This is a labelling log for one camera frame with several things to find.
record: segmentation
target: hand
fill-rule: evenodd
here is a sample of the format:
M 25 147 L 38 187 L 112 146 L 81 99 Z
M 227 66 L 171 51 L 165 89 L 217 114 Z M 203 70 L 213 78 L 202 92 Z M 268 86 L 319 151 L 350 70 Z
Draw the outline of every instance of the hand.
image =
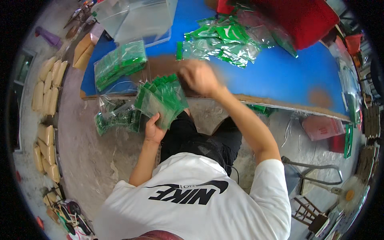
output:
M 145 140 L 153 143 L 160 144 L 164 138 L 166 131 L 156 126 L 155 122 L 159 119 L 160 114 L 156 113 L 147 122 L 145 127 Z
M 184 77 L 189 87 L 203 96 L 215 98 L 222 86 L 211 67 L 204 61 L 186 60 L 182 64 L 180 74 Z

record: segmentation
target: white t-shirt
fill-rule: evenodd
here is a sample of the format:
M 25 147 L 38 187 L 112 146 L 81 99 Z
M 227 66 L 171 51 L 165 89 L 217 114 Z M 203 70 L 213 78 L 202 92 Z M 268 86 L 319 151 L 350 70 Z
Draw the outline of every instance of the white t-shirt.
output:
M 214 160 L 178 153 L 138 187 L 119 181 L 93 226 L 100 240 L 134 238 L 152 230 L 184 240 L 285 240 L 291 207 L 284 166 L 276 159 L 261 162 L 248 195 Z

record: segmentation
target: wooden chair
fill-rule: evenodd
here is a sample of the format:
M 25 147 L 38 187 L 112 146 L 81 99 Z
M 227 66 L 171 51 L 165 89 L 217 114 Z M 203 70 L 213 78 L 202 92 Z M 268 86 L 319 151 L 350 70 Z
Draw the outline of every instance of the wooden chair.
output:
M 308 230 L 318 237 L 329 224 L 329 218 L 321 212 L 308 198 L 303 197 L 307 203 L 303 203 L 296 197 L 294 200 L 300 204 L 296 213 L 292 217 L 299 222 L 308 225 Z

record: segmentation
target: black shorts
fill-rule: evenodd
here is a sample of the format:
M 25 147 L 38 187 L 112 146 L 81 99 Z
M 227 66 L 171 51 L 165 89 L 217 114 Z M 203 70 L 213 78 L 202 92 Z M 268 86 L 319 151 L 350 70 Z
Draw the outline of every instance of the black shorts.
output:
M 177 153 L 190 152 L 215 160 L 230 176 L 241 140 L 242 134 L 231 117 L 227 117 L 209 136 L 198 133 L 192 119 L 182 111 L 161 141 L 160 163 Z

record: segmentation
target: gray floor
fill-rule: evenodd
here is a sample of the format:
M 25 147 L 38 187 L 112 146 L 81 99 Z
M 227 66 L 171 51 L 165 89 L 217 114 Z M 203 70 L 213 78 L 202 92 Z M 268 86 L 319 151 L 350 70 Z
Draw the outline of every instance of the gray floor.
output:
M 68 70 L 59 108 L 59 151 L 67 196 L 75 199 L 85 215 L 93 220 L 98 208 L 111 193 L 115 183 L 128 180 L 136 164 L 143 141 L 143 134 L 130 133 L 123 128 L 110 129 L 104 136 L 98 136 L 93 117 L 99 111 L 98 102 L 79 98 L 79 87 L 83 72 Z M 190 99 L 190 111 L 199 132 L 211 134 L 227 113 L 214 101 Z M 261 115 L 269 126 L 279 146 L 284 143 L 285 129 L 292 111 L 279 110 L 269 118 Z M 360 134 L 354 135 L 354 144 L 359 144 Z M 315 164 L 338 165 L 347 179 L 352 172 L 357 153 L 348 160 L 342 154 L 328 151 L 326 140 L 312 142 L 302 129 L 299 120 L 292 119 L 291 136 L 280 147 L 280 154 L 291 161 Z M 255 163 L 253 152 L 243 140 L 234 166 L 240 173 L 240 186 L 249 192 Z M 321 170 L 318 179 L 336 180 L 335 172 Z M 237 180 L 233 171 L 231 178 Z M 315 187 L 308 197 L 319 209 L 326 211 L 336 201 L 336 195 Z M 308 233 L 307 226 L 292 220 L 290 239 L 302 239 Z
M 41 16 L 36 25 L 42 25 L 51 32 L 58 34 L 62 39 L 66 30 L 62 30 L 62 23 L 73 12 L 75 5 L 62 1 L 53 1 Z M 73 52 L 75 45 L 71 45 L 66 55 Z M 31 75 L 36 76 L 41 63 L 54 55 L 55 49 L 47 46 L 41 38 L 35 38 L 33 32 L 29 33 L 24 45 L 37 53 Z M 119 180 L 128 180 L 140 153 L 143 134 L 127 132 L 123 128 L 110 129 L 103 137 L 98 136 L 94 116 L 99 111 L 98 102 L 83 101 L 79 97 L 79 89 L 84 73 L 69 67 L 61 89 L 59 102 L 58 141 L 57 146 L 60 159 L 63 182 L 66 196 L 77 201 L 84 215 L 93 220 L 99 207 L 111 193 Z M 41 117 L 31 111 L 30 102 L 34 87 L 34 78 L 26 82 L 21 114 L 21 144 L 23 151 L 15 154 L 15 167 L 22 175 L 21 191 L 34 216 L 40 216 L 46 223 L 46 233 L 51 239 L 64 239 L 63 228 L 55 225 L 45 214 L 41 192 L 43 177 L 37 172 L 32 159 L 32 144 L 36 138 L 37 124 Z M 207 99 L 189 100 L 190 111 L 199 132 L 211 134 L 218 123 L 227 116 L 227 113 L 214 101 Z M 279 110 L 269 118 L 260 117 L 269 126 L 279 146 L 284 142 L 285 128 L 292 115 L 291 111 Z M 328 151 L 326 141 L 311 142 L 303 131 L 298 119 L 292 120 L 291 136 L 286 144 L 280 148 L 280 154 L 287 156 L 295 162 L 311 163 L 317 165 L 338 165 L 344 179 L 347 179 L 355 165 L 357 150 L 360 143 L 360 134 L 354 134 L 354 152 L 348 160 L 342 154 Z M 255 170 L 253 152 L 246 141 L 243 140 L 238 158 L 234 166 L 240 173 L 240 186 L 249 192 Z M 318 177 L 332 180 L 335 175 L 331 172 L 319 172 Z M 233 171 L 231 178 L 237 179 Z M 306 195 L 319 209 L 327 210 L 336 201 L 336 196 L 321 188 L 315 187 Z M 290 239 L 303 239 L 308 232 L 307 226 L 292 219 Z

